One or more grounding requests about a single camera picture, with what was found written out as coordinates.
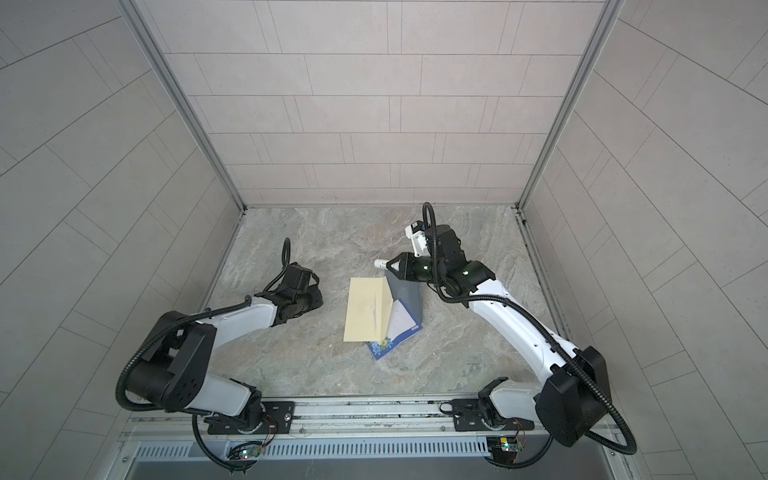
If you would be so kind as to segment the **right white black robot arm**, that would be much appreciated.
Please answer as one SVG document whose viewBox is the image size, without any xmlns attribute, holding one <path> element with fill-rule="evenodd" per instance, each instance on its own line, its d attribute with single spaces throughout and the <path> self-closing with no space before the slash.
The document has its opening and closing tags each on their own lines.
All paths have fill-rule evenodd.
<svg viewBox="0 0 768 480">
<path fill-rule="evenodd" d="M 430 203 L 406 229 L 412 249 L 375 264 L 398 279 L 425 283 L 441 301 L 460 304 L 492 325 L 528 363 L 541 384 L 532 398 L 549 437 L 571 446 L 582 437 L 623 455 L 638 450 L 636 438 L 613 404 L 606 361 L 593 347 L 580 349 L 522 307 L 495 273 L 467 260 L 461 241 L 436 220 Z"/>
</svg>

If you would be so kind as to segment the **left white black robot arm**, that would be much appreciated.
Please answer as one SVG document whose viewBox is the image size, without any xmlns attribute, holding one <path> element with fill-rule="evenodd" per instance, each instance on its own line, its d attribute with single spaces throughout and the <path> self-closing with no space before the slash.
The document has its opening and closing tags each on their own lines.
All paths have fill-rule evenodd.
<svg viewBox="0 0 768 480">
<path fill-rule="evenodd" d="M 266 423 L 257 387 L 209 371 L 212 353 L 250 333 L 285 324 L 323 304 L 319 277 L 290 260 L 266 288 L 235 305 L 186 315 L 163 314 L 118 376 L 115 399 L 125 410 L 203 415 L 227 433 L 251 433 Z"/>
</svg>

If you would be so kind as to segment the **yellow paper envelope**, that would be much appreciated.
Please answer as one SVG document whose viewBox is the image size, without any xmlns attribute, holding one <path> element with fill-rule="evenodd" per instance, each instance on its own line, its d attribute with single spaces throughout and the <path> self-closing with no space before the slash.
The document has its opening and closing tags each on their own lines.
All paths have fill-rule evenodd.
<svg viewBox="0 0 768 480">
<path fill-rule="evenodd" d="M 385 339 L 393 297 L 385 277 L 351 278 L 344 342 L 380 342 Z"/>
</svg>

